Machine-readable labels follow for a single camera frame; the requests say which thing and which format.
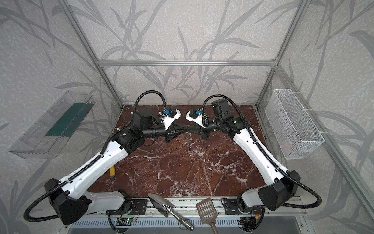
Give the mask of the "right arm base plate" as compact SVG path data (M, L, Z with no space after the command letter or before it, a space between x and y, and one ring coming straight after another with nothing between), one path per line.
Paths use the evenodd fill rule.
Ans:
M221 204L226 215L258 215L261 213L261 207L248 207L239 199L222 198Z

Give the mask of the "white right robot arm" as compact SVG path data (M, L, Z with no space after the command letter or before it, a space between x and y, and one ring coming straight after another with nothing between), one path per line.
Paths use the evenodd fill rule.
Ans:
M212 103L214 119L208 119L202 110L192 109L186 114L189 122L194 122L196 131L203 139L210 133L221 131L238 144L260 172L265 186L248 189L238 196L238 206L244 212L249 207L265 206L277 210L291 199L297 185L283 175L288 170L279 163L256 136L252 127L247 127L241 115L234 116L227 99Z

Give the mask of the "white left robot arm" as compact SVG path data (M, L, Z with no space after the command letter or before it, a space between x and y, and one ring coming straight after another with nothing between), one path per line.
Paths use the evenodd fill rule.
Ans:
M59 218L64 225L69 225L86 214L121 208L127 200L124 191L91 193L88 189L112 166L144 145L147 138L165 138L166 141L176 138L183 130L174 124L180 116L175 108L159 116L149 108L135 111L132 126L114 133L96 156L62 179L52 178L46 182L46 197L56 212L51 218Z

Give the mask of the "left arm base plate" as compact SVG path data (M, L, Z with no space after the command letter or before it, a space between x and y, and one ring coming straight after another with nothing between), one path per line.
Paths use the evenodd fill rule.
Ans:
M147 199L134 199L132 200L131 209L128 215L145 215L147 210Z

